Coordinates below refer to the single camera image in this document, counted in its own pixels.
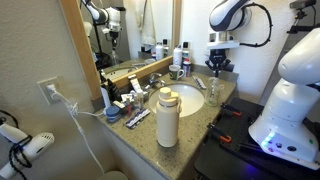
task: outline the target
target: small bottle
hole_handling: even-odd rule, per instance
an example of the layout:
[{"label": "small bottle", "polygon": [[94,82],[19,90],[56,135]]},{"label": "small bottle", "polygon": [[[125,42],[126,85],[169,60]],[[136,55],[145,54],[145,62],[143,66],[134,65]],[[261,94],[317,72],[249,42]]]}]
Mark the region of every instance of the small bottle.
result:
[{"label": "small bottle", "polygon": [[156,60],[161,60],[163,59],[163,46],[162,46],[162,43],[161,42],[158,42],[157,43],[157,46],[156,46]]},{"label": "small bottle", "polygon": [[156,60],[156,57],[157,57],[157,56],[156,56],[156,52],[152,52],[151,58]]},{"label": "small bottle", "polygon": [[127,117],[130,117],[132,114],[132,107],[131,107],[131,102],[129,97],[126,98],[126,104],[127,104]]},{"label": "small bottle", "polygon": [[134,107],[134,111],[136,112],[136,114],[138,113],[138,112],[140,112],[140,102],[139,102],[139,97],[138,97],[138,94],[137,93],[135,93],[134,95],[133,95],[133,107]]},{"label": "small bottle", "polygon": [[138,98],[139,98],[139,109],[140,111],[143,110],[143,91],[138,92]]},{"label": "small bottle", "polygon": [[188,42],[183,42],[182,45],[182,62],[185,61],[186,58],[190,60],[190,52],[189,52],[189,44]]},{"label": "small bottle", "polygon": [[111,53],[111,63],[112,63],[112,67],[119,66],[119,56],[116,54],[114,50],[112,50],[112,53]]},{"label": "small bottle", "polygon": [[164,57],[169,56],[168,40],[167,39],[163,39],[162,45],[163,45],[163,56]]},{"label": "small bottle", "polygon": [[206,92],[205,103],[209,106],[217,106],[220,96],[219,78],[210,77],[208,79],[208,89]]},{"label": "small bottle", "polygon": [[181,63],[182,63],[182,50],[181,50],[181,46],[178,45],[173,50],[173,65],[181,66]]},{"label": "small bottle", "polygon": [[109,99],[108,87],[105,84],[101,84],[100,90],[102,93],[105,108],[110,107],[111,103],[110,103],[110,99]]},{"label": "small bottle", "polygon": [[191,61],[189,58],[185,58],[182,64],[182,69],[184,70],[184,77],[190,77],[191,73]]}]

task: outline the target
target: tools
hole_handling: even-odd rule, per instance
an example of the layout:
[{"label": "tools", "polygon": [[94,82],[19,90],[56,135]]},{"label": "tools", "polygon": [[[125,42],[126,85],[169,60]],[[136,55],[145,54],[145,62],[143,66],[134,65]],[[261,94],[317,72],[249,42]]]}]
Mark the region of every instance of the tools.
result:
[{"label": "tools", "polygon": [[240,117],[242,115],[242,112],[231,106],[231,105],[228,105],[226,103],[222,103],[221,106],[220,106],[227,114],[230,114],[230,115],[235,115],[235,116],[238,116]]},{"label": "tools", "polygon": [[226,142],[226,143],[231,142],[231,137],[226,135],[224,132],[219,130],[217,127],[215,127],[214,124],[209,123],[207,127],[209,128],[212,137],[214,137],[222,142]]}]

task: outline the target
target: sink basin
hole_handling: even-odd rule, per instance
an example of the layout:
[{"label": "sink basin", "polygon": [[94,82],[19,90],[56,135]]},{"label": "sink basin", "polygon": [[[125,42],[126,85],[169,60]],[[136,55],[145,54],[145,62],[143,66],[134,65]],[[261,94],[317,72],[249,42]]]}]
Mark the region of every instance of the sink basin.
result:
[{"label": "sink basin", "polygon": [[109,71],[108,73],[105,72],[105,70],[102,71],[102,75],[107,79],[110,80],[115,79],[117,77],[120,77],[122,75],[127,74],[128,72],[136,70],[136,67],[125,67],[125,68],[119,68],[114,71]]},{"label": "sink basin", "polygon": [[[166,87],[170,88],[171,91],[178,92],[181,96],[182,112],[180,113],[180,117],[189,116],[197,112],[204,103],[203,94],[193,86],[187,84],[172,84]],[[154,113],[156,113],[156,105],[159,100],[159,92],[160,89],[155,91],[149,97],[149,107]]]}]

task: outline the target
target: white cable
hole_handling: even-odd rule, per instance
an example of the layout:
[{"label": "white cable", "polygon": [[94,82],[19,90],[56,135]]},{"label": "white cable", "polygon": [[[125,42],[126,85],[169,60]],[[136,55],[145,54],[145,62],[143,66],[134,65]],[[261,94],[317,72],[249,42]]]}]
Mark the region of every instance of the white cable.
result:
[{"label": "white cable", "polygon": [[87,115],[96,116],[96,117],[103,115],[103,112],[100,113],[100,114],[92,114],[92,113],[89,113],[89,112],[77,112],[77,113],[78,114],[87,114]]},{"label": "white cable", "polygon": [[101,169],[102,174],[104,174],[104,170],[100,164],[100,162],[98,161],[98,159],[96,158],[96,156],[94,155],[93,151],[91,150],[89,143],[87,141],[86,135],[84,130],[82,129],[82,127],[80,126],[78,120],[74,117],[75,115],[77,115],[78,113],[83,113],[83,114],[91,114],[91,113],[87,113],[87,112],[78,112],[78,106],[77,103],[73,104],[67,99],[65,98],[62,94],[60,94],[54,87],[52,89],[49,89],[49,91],[53,92],[51,94],[52,99],[59,99],[61,102],[64,103],[64,105],[66,106],[66,108],[68,109],[74,123],[77,125],[78,130],[80,132],[80,134],[82,135],[84,142],[86,143],[87,149],[89,150],[91,156],[93,157],[93,159],[95,160],[95,162],[98,164],[98,166]]}]

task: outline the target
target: power outlet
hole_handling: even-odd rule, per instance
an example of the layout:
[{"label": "power outlet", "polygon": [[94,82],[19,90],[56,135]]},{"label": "power outlet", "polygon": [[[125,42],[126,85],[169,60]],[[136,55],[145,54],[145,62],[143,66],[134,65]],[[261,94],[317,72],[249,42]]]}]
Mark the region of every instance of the power outlet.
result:
[{"label": "power outlet", "polygon": [[44,98],[46,99],[49,105],[59,102],[59,100],[53,100],[50,96],[49,91],[47,90],[47,86],[50,84],[54,84],[57,89],[60,87],[60,82],[58,77],[53,77],[50,79],[38,81],[37,83],[42,92],[42,95],[44,96]]}]

